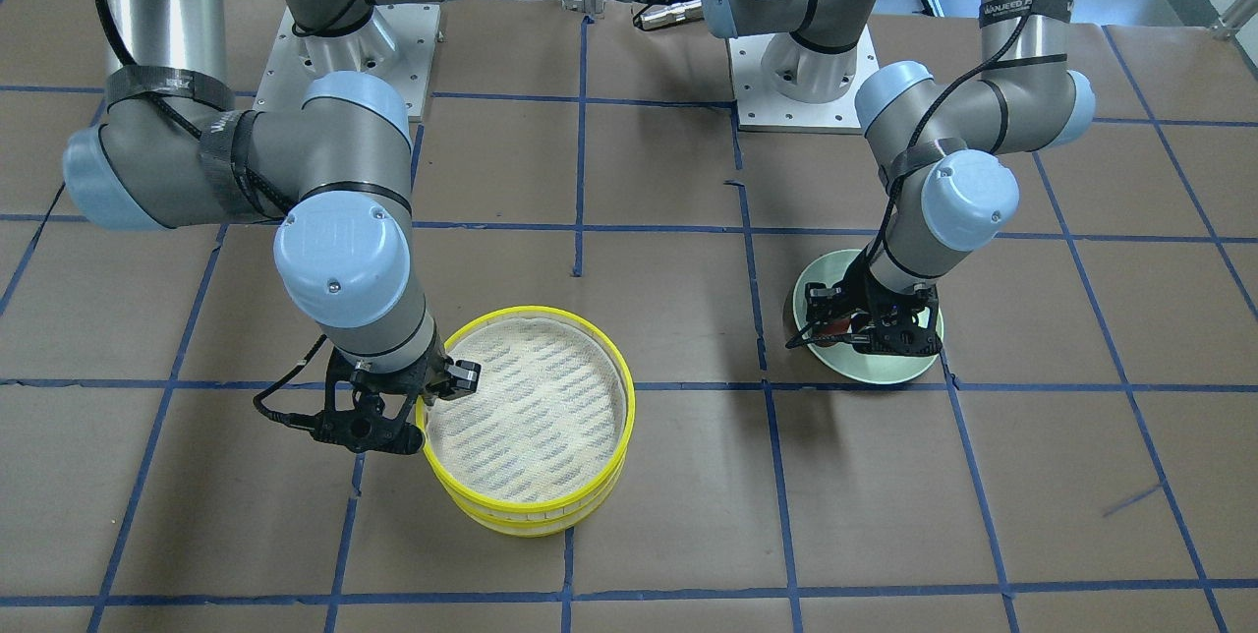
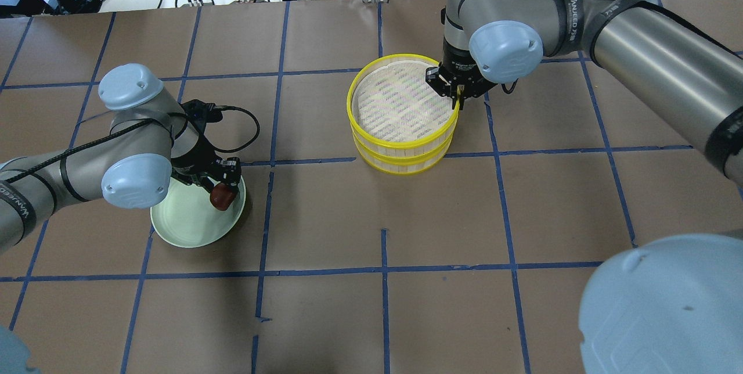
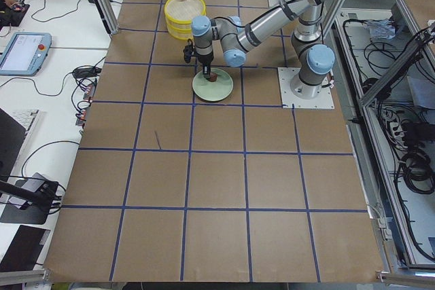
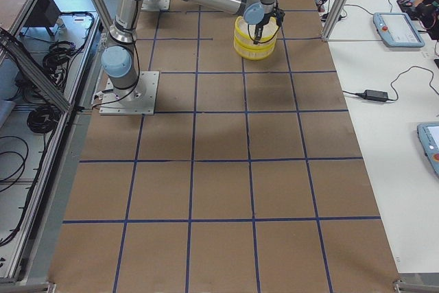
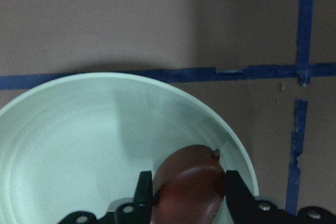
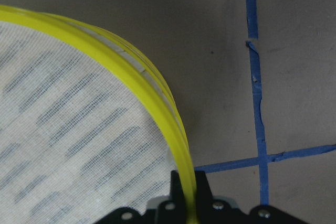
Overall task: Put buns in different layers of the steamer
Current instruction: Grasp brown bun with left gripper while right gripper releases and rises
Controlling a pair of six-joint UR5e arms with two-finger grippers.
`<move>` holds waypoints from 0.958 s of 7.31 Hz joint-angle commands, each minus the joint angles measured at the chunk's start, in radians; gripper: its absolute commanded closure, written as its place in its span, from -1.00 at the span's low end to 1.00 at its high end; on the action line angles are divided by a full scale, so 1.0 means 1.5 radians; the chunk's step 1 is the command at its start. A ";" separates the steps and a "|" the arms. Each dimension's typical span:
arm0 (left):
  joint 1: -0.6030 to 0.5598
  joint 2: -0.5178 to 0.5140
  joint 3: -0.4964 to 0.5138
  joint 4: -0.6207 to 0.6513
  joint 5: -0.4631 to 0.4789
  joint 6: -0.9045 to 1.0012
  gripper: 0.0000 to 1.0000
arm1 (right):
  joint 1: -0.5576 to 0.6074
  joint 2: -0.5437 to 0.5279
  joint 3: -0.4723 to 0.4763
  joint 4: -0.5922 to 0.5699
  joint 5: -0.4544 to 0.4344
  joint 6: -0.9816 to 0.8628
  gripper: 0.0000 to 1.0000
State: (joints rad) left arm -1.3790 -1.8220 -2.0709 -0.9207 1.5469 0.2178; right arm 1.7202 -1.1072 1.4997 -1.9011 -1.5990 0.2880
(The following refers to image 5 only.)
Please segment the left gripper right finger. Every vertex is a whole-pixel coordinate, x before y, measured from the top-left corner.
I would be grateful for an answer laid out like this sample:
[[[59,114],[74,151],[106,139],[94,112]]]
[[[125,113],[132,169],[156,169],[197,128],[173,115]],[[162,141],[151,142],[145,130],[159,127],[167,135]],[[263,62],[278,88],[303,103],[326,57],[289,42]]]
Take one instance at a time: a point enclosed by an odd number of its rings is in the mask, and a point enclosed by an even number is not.
[[[239,172],[226,172],[226,203],[234,223],[253,223],[257,219],[257,201]]]

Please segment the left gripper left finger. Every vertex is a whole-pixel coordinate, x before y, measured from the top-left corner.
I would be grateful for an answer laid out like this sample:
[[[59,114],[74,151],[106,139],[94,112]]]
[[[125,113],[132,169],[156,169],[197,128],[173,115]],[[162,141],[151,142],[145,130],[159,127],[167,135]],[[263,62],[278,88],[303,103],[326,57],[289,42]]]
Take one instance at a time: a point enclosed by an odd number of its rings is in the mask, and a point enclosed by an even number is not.
[[[133,203],[140,211],[142,223],[151,223],[153,207],[153,182],[152,172],[140,172],[133,196]]]

